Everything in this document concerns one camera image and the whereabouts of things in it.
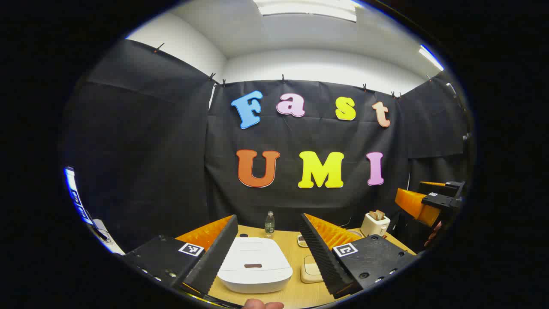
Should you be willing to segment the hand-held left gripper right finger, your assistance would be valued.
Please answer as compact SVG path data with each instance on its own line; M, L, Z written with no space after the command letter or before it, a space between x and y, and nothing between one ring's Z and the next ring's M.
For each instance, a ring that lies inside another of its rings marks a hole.
M419 258L380 235L353 237L348 230L306 213L301 214L299 231L335 299L368 293Z

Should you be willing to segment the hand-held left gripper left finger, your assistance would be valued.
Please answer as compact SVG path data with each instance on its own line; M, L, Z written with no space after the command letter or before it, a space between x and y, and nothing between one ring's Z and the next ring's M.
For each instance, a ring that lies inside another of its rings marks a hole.
M130 268L164 288L208 294L238 233L230 215L180 237L158 235L122 256Z

